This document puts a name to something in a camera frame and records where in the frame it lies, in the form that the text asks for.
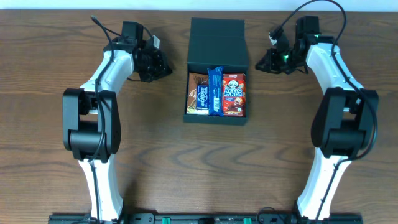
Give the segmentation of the brown Pocky box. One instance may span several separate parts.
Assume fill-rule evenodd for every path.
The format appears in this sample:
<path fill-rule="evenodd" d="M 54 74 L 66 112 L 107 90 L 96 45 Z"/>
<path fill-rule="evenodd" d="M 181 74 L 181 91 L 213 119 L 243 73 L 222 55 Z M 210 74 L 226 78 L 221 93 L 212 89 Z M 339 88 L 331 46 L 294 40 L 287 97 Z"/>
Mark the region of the brown Pocky box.
<path fill-rule="evenodd" d="M 208 110 L 197 108 L 197 85 L 207 85 L 208 75 L 189 73 L 186 114 L 208 115 Z"/>

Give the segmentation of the blue Eclipse mint tin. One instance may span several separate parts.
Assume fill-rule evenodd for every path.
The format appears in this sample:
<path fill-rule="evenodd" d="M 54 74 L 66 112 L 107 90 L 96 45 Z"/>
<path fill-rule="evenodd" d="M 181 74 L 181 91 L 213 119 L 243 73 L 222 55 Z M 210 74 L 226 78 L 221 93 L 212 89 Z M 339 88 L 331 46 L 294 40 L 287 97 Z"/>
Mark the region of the blue Eclipse mint tin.
<path fill-rule="evenodd" d="M 196 108 L 207 110 L 209 107 L 208 85 L 197 85 L 196 89 Z"/>

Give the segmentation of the red Hello Panda box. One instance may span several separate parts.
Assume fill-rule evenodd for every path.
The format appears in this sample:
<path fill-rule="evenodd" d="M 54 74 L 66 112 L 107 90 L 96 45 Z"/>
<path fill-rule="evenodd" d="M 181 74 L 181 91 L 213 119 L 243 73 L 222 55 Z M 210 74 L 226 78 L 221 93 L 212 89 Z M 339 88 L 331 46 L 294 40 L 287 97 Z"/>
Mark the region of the red Hello Panda box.
<path fill-rule="evenodd" d="M 223 114 L 245 117 L 246 115 L 246 75 L 244 73 L 223 75 Z"/>

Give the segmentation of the blue Oreo cookie pack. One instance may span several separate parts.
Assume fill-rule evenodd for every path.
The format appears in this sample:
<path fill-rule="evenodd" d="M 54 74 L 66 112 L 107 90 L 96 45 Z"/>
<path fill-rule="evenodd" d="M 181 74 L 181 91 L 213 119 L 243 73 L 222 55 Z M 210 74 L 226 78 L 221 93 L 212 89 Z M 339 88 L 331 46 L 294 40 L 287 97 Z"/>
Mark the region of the blue Oreo cookie pack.
<path fill-rule="evenodd" d="M 222 109 L 223 66 L 208 69 L 209 115 L 223 116 Z"/>

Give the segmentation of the dark green box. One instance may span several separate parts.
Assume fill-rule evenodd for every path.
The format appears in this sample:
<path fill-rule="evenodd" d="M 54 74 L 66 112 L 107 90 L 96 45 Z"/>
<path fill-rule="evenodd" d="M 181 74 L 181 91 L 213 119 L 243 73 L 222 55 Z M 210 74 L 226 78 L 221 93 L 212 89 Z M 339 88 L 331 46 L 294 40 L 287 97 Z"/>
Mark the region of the dark green box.
<path fill-rule="evenodd" d="M 248 74 L 248 50 L 244 21 L 236 19 L 191 19 L 187 56 L 190 73 L 207 74 L 209 68 L 224 67 L 225 73 Z"/>

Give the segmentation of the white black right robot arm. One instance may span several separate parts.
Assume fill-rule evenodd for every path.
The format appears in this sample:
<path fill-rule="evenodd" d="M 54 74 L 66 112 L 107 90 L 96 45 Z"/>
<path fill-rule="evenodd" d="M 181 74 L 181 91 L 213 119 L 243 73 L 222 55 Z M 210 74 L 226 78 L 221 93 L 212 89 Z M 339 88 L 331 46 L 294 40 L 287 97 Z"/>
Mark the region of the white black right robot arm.
<path fill-rule="evenodd" d="M 332 215 L 330 206 L 345 170 L 374 145 L 379 96 L 352 76 L 338 39 L 321 34 L 317 16 L 296 21 L 294 45 L 289 44 L 282 26 L 269 32 L 269 39 L 272 48 L 258 61 L 257 70 L 273 74 L 312 71 L 323 92 L 311 126 L 312 168 L 288 223 L 360 222 L 360 217 Z"/>

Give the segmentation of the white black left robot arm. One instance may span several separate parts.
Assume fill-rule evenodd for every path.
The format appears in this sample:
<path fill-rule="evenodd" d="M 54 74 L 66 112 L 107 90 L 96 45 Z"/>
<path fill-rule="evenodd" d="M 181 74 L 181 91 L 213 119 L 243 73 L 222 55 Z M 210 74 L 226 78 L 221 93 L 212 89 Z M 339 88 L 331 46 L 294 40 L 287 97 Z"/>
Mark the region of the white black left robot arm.
<path fill-rule="evenodd" d="M 67 88 L 62 97 L 63 144 L 83 169 L 91 198 L 90 215 L 71 222 L 122 223 L 127 217 L 114 166 L 121 142 L 117 95 L 133 73 L 149 83 L 172 74 L 172 69 L 159 38 L 143 38 L 148 30 L 142 24 L 124 21 L 112 39 L 112 30 L 95 16 L 91 20 L 108 38 L 103 60 L 87 82 Z"/>

